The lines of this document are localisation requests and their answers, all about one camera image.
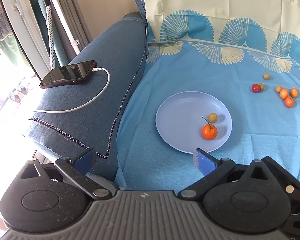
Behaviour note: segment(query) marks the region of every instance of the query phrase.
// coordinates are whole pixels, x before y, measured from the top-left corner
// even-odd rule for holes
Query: phone screen
[[[94,66],[95,61],[86,61],[78,64],[54,68],[43,78],[40,85],[53,84],[55,82],[84,78]]]

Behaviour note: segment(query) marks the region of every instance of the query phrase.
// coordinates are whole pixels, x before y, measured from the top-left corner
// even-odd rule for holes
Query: cable connector
[[[92,69],[92,72],[96,72],[96,71],[99,71],[99,70],[102,70],[102,68],[101,68],[101,67],[94,67],[94,68]]]

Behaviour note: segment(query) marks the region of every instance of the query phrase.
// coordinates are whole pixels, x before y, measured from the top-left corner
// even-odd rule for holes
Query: white window frame
[[[30,63],[40,79],[50,70],[50,58],[37,23],[33,21],[25,0],[2,0],[7,17]]]

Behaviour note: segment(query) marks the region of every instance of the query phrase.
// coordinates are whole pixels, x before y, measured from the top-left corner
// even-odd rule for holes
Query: blue gripper pad
[[[210,154],[207,154],[201,149],[196,149],[193,153],[194,166],[204,175],[208,175],[218,167],[219,160],[213,158]]]

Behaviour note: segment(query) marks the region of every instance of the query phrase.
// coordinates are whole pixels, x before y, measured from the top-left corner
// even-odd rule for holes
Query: white pole
[[[61,9],[59,0],[51,0],[51,2],[53,3],[53,5],[54,5],[54,7],[55,7],[55,9],[57,11],[57,14],[58,14],[58,16],[60,18],[61,24],[62,24],[63,28],[66,31],[66,34],[67,34],[67,36],[69,38],[69,41],[70,41],[70,43],[71,43],[71,45],[72,45],[75,53],[78,55],[80,53],[80,50],[78,48],[79,40],[75,40],[74,37],[72,36],[72,33],[71,33],[70,29],[69,29],[69,26],[68,26],[68,24],[66,22],[65,16],[64,16],[63,11]]]

